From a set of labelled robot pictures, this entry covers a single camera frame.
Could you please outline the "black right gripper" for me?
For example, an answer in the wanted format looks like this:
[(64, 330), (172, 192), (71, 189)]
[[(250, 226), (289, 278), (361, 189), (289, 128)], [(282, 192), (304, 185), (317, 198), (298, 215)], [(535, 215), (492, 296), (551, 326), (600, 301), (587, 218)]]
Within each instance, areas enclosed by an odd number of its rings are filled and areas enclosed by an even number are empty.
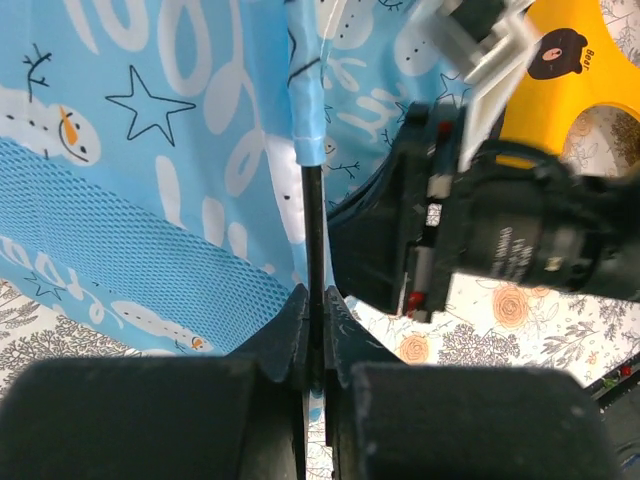
[(428, 322), (444, 309), (456, 273), (530, 277), (543, 229), (540, 153), (488, 140), (461, 172), (462, 124), (412, 104), (391, 149), (400, 169), (394, 193), (364, 186), (329, 213), (341, 294)]

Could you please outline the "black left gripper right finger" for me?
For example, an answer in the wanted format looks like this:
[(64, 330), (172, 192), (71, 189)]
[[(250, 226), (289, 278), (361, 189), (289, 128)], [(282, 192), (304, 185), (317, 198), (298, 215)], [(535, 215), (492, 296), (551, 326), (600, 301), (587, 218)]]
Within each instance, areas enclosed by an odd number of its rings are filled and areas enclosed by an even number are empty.
[(618, 479), (595, 402), (562, 371), (413, 366), (325, 294), (326, 435), (338, 479)]

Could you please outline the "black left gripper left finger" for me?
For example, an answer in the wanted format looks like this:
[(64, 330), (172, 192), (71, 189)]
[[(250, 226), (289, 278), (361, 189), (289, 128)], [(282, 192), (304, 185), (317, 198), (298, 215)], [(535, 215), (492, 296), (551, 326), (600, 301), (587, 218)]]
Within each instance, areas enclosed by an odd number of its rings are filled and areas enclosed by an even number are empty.
[(58, 358), (1, 404), (5, 479), (302, 479), (308, 396), (298, 286), (226, 356)]

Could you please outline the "blue snowman pet tent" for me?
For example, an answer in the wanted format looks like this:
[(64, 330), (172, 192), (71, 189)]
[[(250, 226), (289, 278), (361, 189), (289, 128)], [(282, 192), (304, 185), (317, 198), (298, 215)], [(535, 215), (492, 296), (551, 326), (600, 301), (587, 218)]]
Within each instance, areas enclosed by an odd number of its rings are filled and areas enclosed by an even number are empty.
[(406, 1), (5, 1), (1, 387), (45, 359), (226, 354), (307, 280), (414, 102), (471, 88)]

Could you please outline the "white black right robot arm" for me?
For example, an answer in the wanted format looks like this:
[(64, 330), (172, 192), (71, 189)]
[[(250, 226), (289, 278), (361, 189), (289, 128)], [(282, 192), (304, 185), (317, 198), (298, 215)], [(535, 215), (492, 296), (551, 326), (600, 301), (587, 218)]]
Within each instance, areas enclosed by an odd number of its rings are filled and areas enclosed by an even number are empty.
[(458, 273), (637, 301), (638, 177), (579, 175), (498, 139), (464, 163), (465, 116), (411, 105), (381, 167), (330, 211), (338, 289), (422, 323)]

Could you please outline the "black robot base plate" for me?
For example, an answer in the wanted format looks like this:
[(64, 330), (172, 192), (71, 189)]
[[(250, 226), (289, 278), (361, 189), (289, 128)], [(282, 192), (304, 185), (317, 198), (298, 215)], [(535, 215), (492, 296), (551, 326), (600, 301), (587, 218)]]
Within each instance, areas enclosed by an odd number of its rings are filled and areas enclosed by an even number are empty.
[(639, 386), (639, 364), (624, 364), (584, 390), (605, 411)]

